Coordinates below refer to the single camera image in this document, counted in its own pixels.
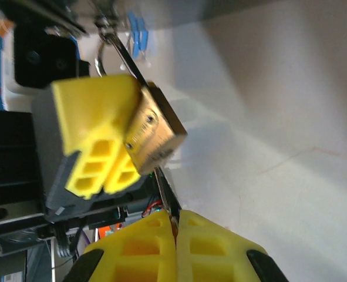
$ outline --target cable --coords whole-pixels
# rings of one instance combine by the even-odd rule
[[[71,261],[73,258],[71,257],[71,258],[69,258],[68,260],[66,260],[64,263],[62,263],[62,264],[60,264],[60,265],[58,265],[58,266],[55,266],[55,267],[52,267],[52,269],[56,269],[56,268],[58,268],[58,267],[61,267],[61,266],[63,266],[64,264],[66,264],[68,261]]]
[[[159,205],[160,207],[162,206],[163,202],[161,200],[158,200],[156,202],[153,202],[152,204],[150,204],[147,209],[142,213],[142,218],[144,218],[146,216],[147,213],[149,213],[149,215],[152,212],[152,209],[154,206]]]
[[[146,208],[144,209],[142,213],[142,218],[145,217],[145,213],[147,211],[147,208],[150,206],[151,202],[156,198],[156,195],[152,194],[151,197],[149,198],[149,201],[147,202]]]
[[[77,232],[75,233],[74,237],[72,238],[71,240],[71,243],[69,245],[69,253],[71,255],[74,254],[75,250],[77,249],[78,247],[78,241],[79,241],[79,237],[80,235],[82,234],[82,230],[84,228],[84,226],[86,225],[86,218],[84,217],[81,222],[80,222],[80,225],[78,227],[78,230]]]
[[[70,257],[70,242],[68,241],[63,223],[58,222],[54,224],[53,231],[57,240],[57,253],[59,257]]]

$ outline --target screw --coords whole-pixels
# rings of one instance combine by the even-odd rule
[[[38,65],[40,64],[40,55],[36,51],[29,51],[26,54],[26,60],[33,65]]]
[[[148,123],[153,123],[154,117],[148,116],[147,119],[146,119],[146,121],[147,121]]]
[[[60,71],[64,71],[65,69],[68,68],[68,63],[64,59],[57,59],[56,60],[56,67]]]

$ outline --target wire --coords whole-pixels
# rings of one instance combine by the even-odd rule
[[[83,230],[85,225],[86,225],[86,218],[84,217],[80,221],[80,225],[78,227],[77,232],[75,233],[75,235],[70,240],[71,243],[69,245],[69,253],[71,255],[73,255],[75,250],[78,248],[78,241],[79,241],[79,238],[80,238],[80,236],[82,234],[82,230]]]
[[[68,260],[66,260],[64,263],[58,265],[58,266],[55,266],[55,267],[52,267],[52,269],[56,269],[56,268],[59,268],[59,267],[62,267],[64,264],[66,264],[68,261],[71,261],[73,258],[69,258]]]
[[[142,213],[142,218],[144,218],[146,216],[147,213],[149,213],[149,215],[151,214],[152,212],[152,209],[154,206],[159,206],[161,207],[163,204],[163,202],[161,200],[158,200],[156,202],[153,202],[152,204],[150,204],[147,209]]]
[[[147,202],[146,208],[144,209],[143,213],[142,213],[142,218],[144,218],[144,214],[147,211],[147,208],[150,206],[151,202],[156,198],[157,196],[152,194],[151,197],[149,198],[149,201]]]
[[[149,206],[147,207],[146,211],[151,210],[151,209],[152,209],[155,205],[157,205],[157,204],[162,205],[161,200],[156,201],[156,202],[153,202],[151,205],[149,205]]]

